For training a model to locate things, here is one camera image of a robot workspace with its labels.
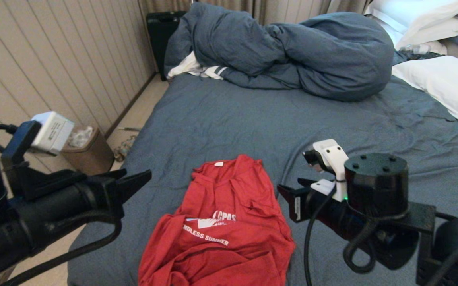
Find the brown trash bin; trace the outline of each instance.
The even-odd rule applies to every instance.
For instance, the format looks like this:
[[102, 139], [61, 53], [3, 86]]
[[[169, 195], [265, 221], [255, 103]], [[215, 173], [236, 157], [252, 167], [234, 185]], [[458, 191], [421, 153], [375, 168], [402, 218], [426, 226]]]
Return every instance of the brown trash bin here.
[[[76, 126], [72, 132], [85, 128]], [[66, 143], [61, 154], [74, 168], [88, 175], [107, 172], [114, 163], [114, 153], [97, 127], [93, 127], [86, 145], [78, 148]]]

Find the white sensor box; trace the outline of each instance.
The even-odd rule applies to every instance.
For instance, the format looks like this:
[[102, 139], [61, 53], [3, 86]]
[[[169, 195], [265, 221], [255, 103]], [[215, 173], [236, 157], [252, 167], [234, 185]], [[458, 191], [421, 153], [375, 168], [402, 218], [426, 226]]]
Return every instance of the white sensor box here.
[[42, 124], [31, 147], [40, 152], [59, 154], [73, 130], [74, 123], [56, 112], [37, 114], [31, 120]]

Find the white pillow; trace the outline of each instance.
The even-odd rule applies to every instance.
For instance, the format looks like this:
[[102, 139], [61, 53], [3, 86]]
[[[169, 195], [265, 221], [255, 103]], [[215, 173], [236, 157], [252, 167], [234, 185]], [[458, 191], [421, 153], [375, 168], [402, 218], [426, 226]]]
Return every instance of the white pillow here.
[[374, 0], [365, 14], [372, 14], [399, 33], [415, 34], [458, 14], [458, 0]]
[[458, 58], [441, 56], [430, 60], [409, 60], [394, 65], [392, 75], [426, 91], [458, 119]]
[[369, 18], [376, 20], [376, 22], [385, 29], [396, 50], [399, 50], [401, 47], [405, 47], [407, 45], [423, 44], [429, 45], [431, 47], [431, 52], [447, 54], [446, 47], [437, 40], [458, 36], [458, 17], [450, 18], [434, 27], [421, 29], [418, 33], [409, 38], [404, 37], [404, 34], [399, 33], [380, 19], [374, 16], [369, 16]]

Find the red t-shirt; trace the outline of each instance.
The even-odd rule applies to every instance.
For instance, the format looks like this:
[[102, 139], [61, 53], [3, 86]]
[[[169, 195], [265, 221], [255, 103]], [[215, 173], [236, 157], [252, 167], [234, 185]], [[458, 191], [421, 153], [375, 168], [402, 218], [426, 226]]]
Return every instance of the red t-shirt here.
[[147, 243], [139, 285], [283, 286], [295, 244], [262, 161], [239, 155], [192, 176]]

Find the bed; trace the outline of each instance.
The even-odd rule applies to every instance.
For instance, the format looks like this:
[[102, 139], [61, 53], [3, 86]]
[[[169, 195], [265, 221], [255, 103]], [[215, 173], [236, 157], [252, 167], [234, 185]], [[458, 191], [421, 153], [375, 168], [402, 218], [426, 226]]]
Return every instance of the bed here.
[[[392, 153], [409, 164], [409, 200], [458, 216], [458, 120], [432, 96], [392, 77], [382, 91], [357, 102], [313, 96], [301, 89], [249, 89], [226, 80], [180, 74], [155, 106], [124, 163], [129, 174], [151, 169], [153, 179], [124, 205], [120, 237], [69, 262], [71, 286], [137, 285], [137, 269], [158, 220], [180, 206], [192, 170], [204, 162], [247, 154], [262, 159], [272, 183], [300, 187], [298, 177], [326, 178], [308, 167], [302, 151], [335, 139], [349, 157]], [[287, 218], [296, 249], [287, 285], [304, 285], [303, 240], [307, 223]], [[112, 226], [87, 225], [77, 248], [109, 234]], [[342, 259], [346, 241], [323, 224], [312, 232], [315, 285], [415, 285], [416, 254], [402, 268], [376, 265], [353, 273]]]

